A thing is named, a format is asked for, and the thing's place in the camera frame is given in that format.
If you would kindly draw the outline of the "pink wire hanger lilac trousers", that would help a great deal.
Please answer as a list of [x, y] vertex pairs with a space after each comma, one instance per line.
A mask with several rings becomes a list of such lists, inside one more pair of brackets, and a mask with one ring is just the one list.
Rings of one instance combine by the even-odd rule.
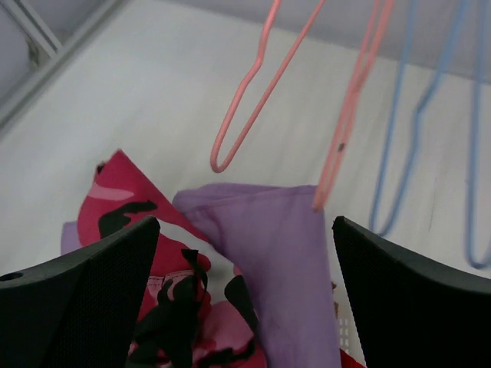
[[321, 211], [324, 208], [336, 182], [355, 122], [358, 100], [375, 65], [379, 48], [394, 10], [394, 3], [394, 0], [376, 0], [374, 2], [374, 8], [365, 29], [364, 38], [338, 115], [338, 122], [331, 138], [328, 155], [315, 191], [313, 209], [316, 211]]

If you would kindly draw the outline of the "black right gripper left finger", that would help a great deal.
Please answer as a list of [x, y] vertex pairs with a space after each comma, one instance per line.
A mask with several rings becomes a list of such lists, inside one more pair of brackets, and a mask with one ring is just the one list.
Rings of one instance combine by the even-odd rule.
[[1, 277], [3, 367], [123, 367], [160, 233], [147, 217]]

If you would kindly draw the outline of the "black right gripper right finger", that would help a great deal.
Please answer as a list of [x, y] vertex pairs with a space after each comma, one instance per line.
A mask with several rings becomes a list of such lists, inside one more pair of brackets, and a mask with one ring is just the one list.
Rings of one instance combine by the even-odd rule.
[[490, 281], [375, 235], [344, 216], [334, 245], [369, 367], [488, 367]]

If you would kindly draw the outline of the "red trousers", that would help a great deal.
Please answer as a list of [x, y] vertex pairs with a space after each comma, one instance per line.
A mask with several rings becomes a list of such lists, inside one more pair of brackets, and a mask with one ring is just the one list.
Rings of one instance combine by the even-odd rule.
[[354, 359], [352, 356], [350, 356], [344, 350], [340, 349], [340, 354], [341, 354], [341, 367], [342, 368], [366, 368], [363, 364], [356, 361], [356, 359]]

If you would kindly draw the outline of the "blue wire hanger brown trousers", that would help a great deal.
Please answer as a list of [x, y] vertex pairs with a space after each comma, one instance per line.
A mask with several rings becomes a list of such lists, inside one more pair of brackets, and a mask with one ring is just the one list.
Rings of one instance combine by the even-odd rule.
[[475, 224], [479, 172], [479, 133], [481, 113], [481, 89], [485, 80], [487, 22], [490, 1], [479, 1], [476, 30], [476, 54], [473, 75], [473, 96], [471, 100], [470, 130], [467, 161], [467, 187], [465, 209], [464, 252], [467, 263], [476, 270], [490, 268], [490, 246], [482, 259], [475, 254]]

